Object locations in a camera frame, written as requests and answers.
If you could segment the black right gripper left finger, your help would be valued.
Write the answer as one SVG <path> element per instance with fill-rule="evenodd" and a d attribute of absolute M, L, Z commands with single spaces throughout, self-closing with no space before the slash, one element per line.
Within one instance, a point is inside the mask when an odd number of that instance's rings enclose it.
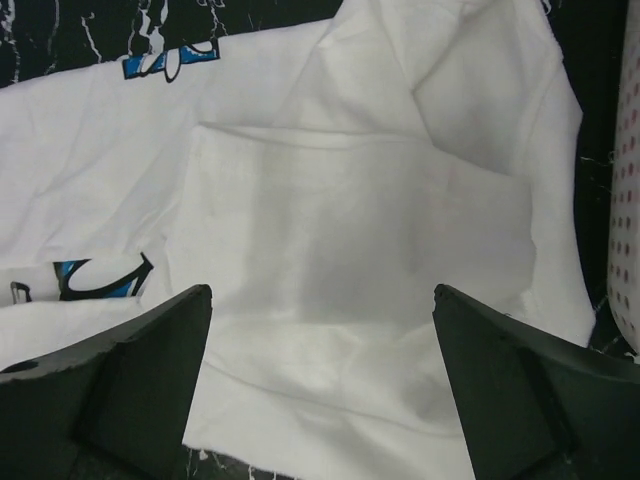
<path fill-rule="evenodd" d="M 212 316 L 195 285 L 121 325 L 1 372 L 4 479 L 169 479 Z"/>

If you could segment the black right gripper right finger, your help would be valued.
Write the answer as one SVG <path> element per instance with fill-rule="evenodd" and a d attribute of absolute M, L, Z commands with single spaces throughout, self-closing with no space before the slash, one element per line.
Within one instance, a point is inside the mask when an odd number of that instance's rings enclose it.
<path fill-rule="evenodd" d="M 637 365 L 448 285 L 433 318 L 476 478 L 638 478 Z"/>

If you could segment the white daisy print t-shirt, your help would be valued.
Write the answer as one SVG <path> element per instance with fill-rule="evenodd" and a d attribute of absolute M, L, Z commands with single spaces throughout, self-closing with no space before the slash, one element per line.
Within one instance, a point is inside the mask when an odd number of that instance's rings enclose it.
<path fill-rule="evenodd" d="M 347 1 L 172 82 L 111 63 L 6 88 L 2 277 L 153 269 L 130 299 L 3 305 L 1 363 L 205 283 L 188 446 L 302 479 L 470 479 L 434 291 L 588 342 L 580 120 L 540 1 Z"/>

